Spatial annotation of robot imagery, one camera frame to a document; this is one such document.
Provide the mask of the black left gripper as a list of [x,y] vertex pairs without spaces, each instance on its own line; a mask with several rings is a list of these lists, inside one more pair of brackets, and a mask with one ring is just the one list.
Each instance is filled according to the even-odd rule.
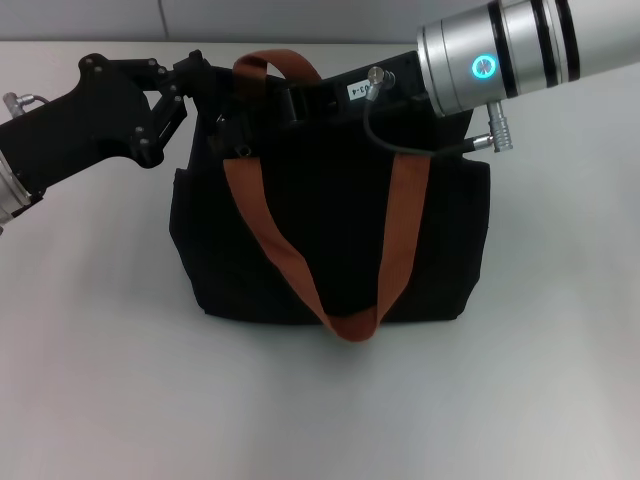
[[[154,168],[187,117],[186,93],[203,67],[198,55],[169,68],[155,58],[90,54],[69,93],[1,125],[1,154],[31,195],[112,157]],[[154,104],[149,92],[159,95]]]

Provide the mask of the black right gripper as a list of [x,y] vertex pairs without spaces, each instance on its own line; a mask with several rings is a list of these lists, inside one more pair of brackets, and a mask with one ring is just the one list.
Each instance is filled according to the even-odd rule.
[[325,78],[313,86],[291,86],[277,92],[279,112],[231,112],[209,116],[209,143],[217,154],[248,157],[286,143],[301,125],[360,123],[371,87],[370,70],[379,67],[394,83],[377,96],[372,114],[405,119],[435,118],[424,86],[418,54],[410,51],[373,65]]

